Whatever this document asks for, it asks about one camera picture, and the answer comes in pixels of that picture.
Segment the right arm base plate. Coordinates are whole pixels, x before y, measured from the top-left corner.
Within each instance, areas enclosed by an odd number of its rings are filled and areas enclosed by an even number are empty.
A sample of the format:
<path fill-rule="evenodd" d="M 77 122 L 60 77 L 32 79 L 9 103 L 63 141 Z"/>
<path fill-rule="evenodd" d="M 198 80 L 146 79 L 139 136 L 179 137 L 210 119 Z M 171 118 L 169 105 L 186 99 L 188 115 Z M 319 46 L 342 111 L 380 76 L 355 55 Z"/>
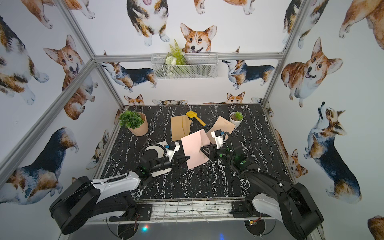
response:
<path fill-rule="evenodd" d="M 267 214 L 262 214 L 256 211 L 253 205 L 248 201 L 235 201 L 231 202 L 231 211 L 230 215 L 232 215 L 235 219 L 238 218 L 266 218 L 270 217 Z"/>

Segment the pink envelope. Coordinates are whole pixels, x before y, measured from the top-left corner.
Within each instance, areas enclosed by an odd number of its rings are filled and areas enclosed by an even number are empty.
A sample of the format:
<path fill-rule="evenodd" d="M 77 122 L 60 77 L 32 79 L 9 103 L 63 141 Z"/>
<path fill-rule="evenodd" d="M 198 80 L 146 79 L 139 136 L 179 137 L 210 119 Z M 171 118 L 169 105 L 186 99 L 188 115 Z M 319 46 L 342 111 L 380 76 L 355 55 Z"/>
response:
<path fill-rule="evenodd" d="M 209 158 L 201 151 L 201 147 L 208 146 L 211 142 L 205 130 L 197 131 L 181 139 L 188 169 L 191 170 L 209 161 Z"/>

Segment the brown kraft envelope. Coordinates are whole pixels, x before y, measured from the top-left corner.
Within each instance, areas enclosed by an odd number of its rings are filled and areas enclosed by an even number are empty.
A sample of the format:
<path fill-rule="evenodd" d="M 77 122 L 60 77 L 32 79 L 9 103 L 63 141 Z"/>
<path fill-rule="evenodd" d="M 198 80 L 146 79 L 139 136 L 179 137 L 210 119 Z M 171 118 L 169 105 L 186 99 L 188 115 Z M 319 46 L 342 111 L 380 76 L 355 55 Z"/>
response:
<path fill-rule="evenodd" d="M 192 121 L 187 115 L 171 117 L 172 141 L 179 141 L 190 134 Z"/>

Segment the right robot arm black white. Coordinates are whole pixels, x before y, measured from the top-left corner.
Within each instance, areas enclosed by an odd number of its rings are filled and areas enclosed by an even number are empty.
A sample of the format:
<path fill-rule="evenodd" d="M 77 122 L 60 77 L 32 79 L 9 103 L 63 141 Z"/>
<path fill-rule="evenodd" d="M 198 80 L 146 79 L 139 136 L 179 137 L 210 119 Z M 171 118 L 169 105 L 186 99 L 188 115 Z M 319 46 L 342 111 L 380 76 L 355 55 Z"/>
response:
<path fill-rule="evenodd" d="M 229 147 L 218 149 L 214 145 L 201 147 L 209 160 L 222 160 L 239 178 L 249 181 L 255 191 L 239 204 L 233 204 L 230 214 L 234 218 L 268 215 L 284 224 L 297 240 L 306 239 L 324 217 L 308 189 L 279 179 L 263 170 L 244 154 Z"/>

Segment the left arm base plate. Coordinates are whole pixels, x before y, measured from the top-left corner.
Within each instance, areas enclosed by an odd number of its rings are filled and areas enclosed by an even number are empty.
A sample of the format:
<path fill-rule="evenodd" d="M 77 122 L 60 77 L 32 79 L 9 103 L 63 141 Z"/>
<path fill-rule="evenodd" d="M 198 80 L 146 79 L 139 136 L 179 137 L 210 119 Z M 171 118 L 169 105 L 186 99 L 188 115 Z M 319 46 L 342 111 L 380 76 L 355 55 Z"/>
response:
<path fill-rule="evenodd" d="M 139 204 L 130 207 L 120 217 L 110 217 L 110 222 L 134 222 L 134 221 L 149 221 L 152 215 L 152 204 Z"/>

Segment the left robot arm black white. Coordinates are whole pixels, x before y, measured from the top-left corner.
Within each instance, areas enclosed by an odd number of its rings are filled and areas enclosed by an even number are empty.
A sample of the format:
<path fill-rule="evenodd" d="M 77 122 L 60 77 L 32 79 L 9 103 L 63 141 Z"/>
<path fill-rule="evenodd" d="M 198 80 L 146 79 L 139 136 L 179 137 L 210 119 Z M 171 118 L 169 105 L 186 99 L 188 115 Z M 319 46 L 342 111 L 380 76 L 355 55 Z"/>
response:
<path fill-rule="evenodd" d="M 131 197 L 121 197 L 120 194 L 145 186 L 153 179 L 154 173 L 172 170 L 189 159 L 190 156 L 178 153 L 171 160 L 168 156 L 159 158 L 157 152 L 150 149 L 141 156 L 140 164 L 128 173 L 99 180 L 80 177 L 50 206 L 51 217 L 64 235 L 74 233 L 92 220 L 137 220 L 141 215 L 137 203 Z"/>

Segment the white cream envelope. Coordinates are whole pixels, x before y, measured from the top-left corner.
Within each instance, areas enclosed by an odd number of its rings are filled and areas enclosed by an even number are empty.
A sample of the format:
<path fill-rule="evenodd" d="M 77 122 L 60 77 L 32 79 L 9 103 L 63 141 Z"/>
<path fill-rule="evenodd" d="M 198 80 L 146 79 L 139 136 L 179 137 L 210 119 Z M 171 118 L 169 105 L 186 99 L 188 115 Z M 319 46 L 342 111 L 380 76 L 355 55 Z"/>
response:
<path fill-rule="evenodd" d="M 154 153 L 154 151 L 156 151 L 156 154 L 155 154 L 156 157 L 159 157 L 159 158 L 166 157 L 166 159 L 164 161 L 161 160 L 162 165 L 160 166 L 159 170 L 155 170 L 153 173 L 151 173 L 153 178 L 158 177 L 158 176 L 163 175 L 163 174 L 166 174 L 169 171 L 171 171 L 172 167 L 171 167 L 170 163 L 171 163 L 172 158 L 174 156 L 174 151 L 171 151 L 169 148 L 166 147 L 166 146 L 169 146 L 168 142 L 163 141 L 163 142 L 159 142 L 157 144 L 163 146 L 165 148 L 165 150 L 163 150 L 159 146 L 149 146 L 149 147 L 147 147 L 147 151 L 150 151 L 152 153 Z"/>

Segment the cream letter paper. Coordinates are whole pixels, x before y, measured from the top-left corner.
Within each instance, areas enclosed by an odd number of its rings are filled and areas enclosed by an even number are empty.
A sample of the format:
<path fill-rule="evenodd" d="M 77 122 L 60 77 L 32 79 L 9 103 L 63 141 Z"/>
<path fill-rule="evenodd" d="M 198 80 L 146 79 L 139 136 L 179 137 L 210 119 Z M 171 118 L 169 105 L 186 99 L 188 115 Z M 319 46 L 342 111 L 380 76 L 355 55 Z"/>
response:
<path fill-rule="evenodd" d="M 235 125 L 225 118 L 219 116 L 213 127 L 207 132 L 207 137 L 209 138 L 212 144 L 215 144 L 215 139 L 212 137 L 212 132 L 221 130 L 222 132 L 232 133 L 235 129 Z"/>

